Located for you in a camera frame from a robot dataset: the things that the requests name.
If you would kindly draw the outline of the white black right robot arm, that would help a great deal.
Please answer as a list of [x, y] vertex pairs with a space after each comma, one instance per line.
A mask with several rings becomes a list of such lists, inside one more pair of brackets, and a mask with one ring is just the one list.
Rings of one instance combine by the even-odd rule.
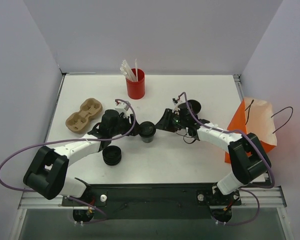
[[208, 142], [229, 154], [231, 172], [219, 180], [211, 192], [217, 204], [223, 204], [231, 193], [271, 171], [271, 162], [254, 133], [222, 129], [199, 119], [189, 102], [179, 104], [176, 110], [165, 109], [155, 128], [172, 133], [186, 130], [194, 140]]

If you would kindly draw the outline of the black cup lid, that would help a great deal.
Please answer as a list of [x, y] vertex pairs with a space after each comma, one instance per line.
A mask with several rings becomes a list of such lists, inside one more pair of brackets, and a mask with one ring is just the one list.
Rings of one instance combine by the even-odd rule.
[[139, 135], [142, 138], [150, 138], [153, 137], [156, 133], [155, 125], [150, 121], [144, 121], [140, 125], [140, 132]]

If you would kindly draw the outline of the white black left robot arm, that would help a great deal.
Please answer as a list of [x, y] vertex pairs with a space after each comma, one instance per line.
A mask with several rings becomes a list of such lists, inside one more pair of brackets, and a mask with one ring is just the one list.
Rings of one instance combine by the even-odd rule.
[[106, 110], [91, 131], [78, 141], [50, 148], [46, 145], [36, 152], [23, 183], [48, 200], [58, 195], [71, 196], [81, 206], [90, 203], [89, 184], [77, 177], [68, 177], [68, 167], [94, 153], [102, 152], [110, 165], [120, 160], [120, 151], [111, 145], [116, 136], [136, 136], [139, 124], [135, 114]]

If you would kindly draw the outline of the black paper coffee cup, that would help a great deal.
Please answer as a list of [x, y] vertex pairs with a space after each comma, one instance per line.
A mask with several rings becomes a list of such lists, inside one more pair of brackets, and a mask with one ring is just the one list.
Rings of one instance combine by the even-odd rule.
[[151, 143], [154, 140], [154, 135], [150, 135], [150, 136], [141, 136], [141, 140], [144, 143]]

